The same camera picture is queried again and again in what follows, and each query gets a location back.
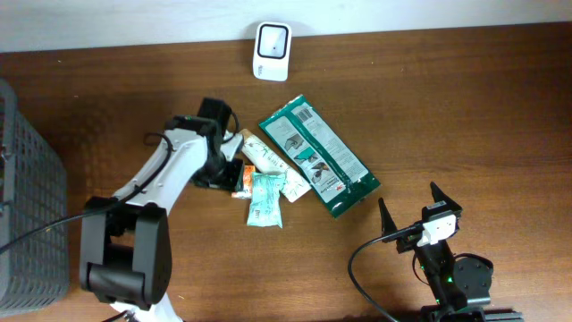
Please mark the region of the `teal wipes packet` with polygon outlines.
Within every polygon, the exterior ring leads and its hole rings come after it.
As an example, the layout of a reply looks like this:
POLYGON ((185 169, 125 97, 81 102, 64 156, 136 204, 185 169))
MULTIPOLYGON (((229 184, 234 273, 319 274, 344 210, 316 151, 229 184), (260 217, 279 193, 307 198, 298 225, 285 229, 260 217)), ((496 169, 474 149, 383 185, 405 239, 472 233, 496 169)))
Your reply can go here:
POLYGON ((282 228, 280 209, 284 174, 252 174, 252 197, 249 205, 248 226, 282 228))

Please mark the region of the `green wipes packet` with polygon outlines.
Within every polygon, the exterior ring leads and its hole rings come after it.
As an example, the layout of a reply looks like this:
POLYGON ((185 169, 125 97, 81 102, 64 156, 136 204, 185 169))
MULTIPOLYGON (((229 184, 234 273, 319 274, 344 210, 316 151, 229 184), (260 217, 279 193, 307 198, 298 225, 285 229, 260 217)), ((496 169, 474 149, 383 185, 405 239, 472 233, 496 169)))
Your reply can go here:
POLYGON ((259 127, 296 165, 334 218, 381 186, 303 95, 275 111, 259 127))

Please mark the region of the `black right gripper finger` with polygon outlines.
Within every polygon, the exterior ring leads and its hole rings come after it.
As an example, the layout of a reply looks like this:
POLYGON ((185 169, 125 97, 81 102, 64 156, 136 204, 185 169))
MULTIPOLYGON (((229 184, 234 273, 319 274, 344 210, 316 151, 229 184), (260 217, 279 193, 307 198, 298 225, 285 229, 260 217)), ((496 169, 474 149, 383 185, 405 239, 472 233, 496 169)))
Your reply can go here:
POLYGON ((434 203, 432 209, 450 210, 459 215, 463 208, 452 198, 446 195, 435 182, 430 182, 430 189, 434 203))
POLYGON ((391 242, 392 236, 398 231, 383 198, 378 199, 382 222, 382 242, 391 242))

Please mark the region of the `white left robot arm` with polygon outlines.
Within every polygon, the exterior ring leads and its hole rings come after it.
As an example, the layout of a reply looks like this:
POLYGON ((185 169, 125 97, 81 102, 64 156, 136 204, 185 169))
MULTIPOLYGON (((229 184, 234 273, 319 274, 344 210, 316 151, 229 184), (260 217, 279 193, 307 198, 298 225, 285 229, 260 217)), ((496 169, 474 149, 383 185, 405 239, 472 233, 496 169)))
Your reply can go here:
POLYGON ((80 286, 129 321, 178 321, 168 216, 188 183, 236 191, 241 134, 174 128, 138 173, 110 198, 93 197, 81 225, 80 286))

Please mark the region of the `white tube with cork cap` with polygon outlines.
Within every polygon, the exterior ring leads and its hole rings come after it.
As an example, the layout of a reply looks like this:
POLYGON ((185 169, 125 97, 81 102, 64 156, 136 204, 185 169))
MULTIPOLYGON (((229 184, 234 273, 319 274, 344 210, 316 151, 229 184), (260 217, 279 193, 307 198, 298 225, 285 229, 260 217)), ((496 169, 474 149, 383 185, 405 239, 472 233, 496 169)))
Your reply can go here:
POLYGON ((284 175, 281 193, 290 203, 311 190, 308 181, 255 134, 247 129, 241 130, 240 134, 244 139, 242 153, 262 174, 284 175))

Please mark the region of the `orange tissue packet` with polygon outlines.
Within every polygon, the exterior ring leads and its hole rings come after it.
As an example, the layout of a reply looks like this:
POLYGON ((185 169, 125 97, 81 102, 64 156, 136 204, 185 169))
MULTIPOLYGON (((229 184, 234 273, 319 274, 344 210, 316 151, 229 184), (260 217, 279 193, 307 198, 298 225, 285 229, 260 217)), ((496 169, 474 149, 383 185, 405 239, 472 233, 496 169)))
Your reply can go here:
POLYGON ((242 175, 242 188, 235 191, 231 196, 235 199, 251 199, 253 191, 252 174, 256 171, 254 165, 245 165, 242 175))

